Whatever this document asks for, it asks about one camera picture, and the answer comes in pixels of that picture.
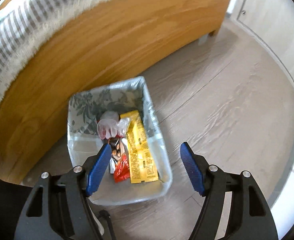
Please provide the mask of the yellow snack bag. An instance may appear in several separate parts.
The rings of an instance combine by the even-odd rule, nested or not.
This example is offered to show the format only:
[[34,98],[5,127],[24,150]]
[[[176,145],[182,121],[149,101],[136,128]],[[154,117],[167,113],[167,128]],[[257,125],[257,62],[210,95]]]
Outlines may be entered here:
[[131,183],[158,181],[158,170],[148,147],[146,132],[139,111],[127,112],[120,117],[130,119],[126,139]]

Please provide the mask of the red snack wrapper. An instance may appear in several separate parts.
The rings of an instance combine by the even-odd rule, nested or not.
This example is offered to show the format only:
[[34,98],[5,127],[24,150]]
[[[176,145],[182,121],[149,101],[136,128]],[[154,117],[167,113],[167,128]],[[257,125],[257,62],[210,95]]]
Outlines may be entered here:
[[112,150],[110,159],[110,174],[113,175],[115,183],[130,178],[130,168],[126,140],[123,138],[111,138],[109,144]]

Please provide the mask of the lined trash bin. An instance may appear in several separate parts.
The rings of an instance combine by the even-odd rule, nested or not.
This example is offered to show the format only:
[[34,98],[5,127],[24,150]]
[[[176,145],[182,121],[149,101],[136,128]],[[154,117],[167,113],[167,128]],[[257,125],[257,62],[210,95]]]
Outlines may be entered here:
[[73,166],[107,145],[100,183],[86,180],[95,205],[125,205],[165,195],[170,162],[144,77],[74,94],[69,100],[67,146]]

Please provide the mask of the wooden bed frame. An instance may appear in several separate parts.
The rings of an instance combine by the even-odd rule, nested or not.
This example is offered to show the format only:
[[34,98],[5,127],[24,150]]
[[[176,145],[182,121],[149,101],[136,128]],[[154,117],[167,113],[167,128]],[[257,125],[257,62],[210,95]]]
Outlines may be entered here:
[[229,1],[110,0],[70,20],[0,103],[0,179],[20,183],[65,134],[73,94],[134,77],[203,34],[217,34]]

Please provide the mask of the clear plastic bag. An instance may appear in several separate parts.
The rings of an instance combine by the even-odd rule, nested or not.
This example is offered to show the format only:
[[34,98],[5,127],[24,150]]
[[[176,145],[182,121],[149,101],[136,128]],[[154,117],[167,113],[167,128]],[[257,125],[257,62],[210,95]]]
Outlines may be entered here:
[[130,122],[130,118],[120,118],[117,112],[106,111],[97,125],[98,136],[101,140],[116,137],[124,138]]

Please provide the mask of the beige room door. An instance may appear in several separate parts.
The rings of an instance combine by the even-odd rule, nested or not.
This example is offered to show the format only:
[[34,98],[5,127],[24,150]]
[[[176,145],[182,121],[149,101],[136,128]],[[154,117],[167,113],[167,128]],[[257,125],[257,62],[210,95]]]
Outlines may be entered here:
[[294,2],[236,0],[231,16],[273,53],[294,86]]

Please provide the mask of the brown checkered blanket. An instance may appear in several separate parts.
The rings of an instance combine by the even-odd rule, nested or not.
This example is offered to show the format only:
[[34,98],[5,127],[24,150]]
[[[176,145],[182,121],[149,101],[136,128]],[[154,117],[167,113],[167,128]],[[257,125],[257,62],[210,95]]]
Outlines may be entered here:
[[24,0],[0,19],[0,103],[29,59],[82,12],[110,0]]

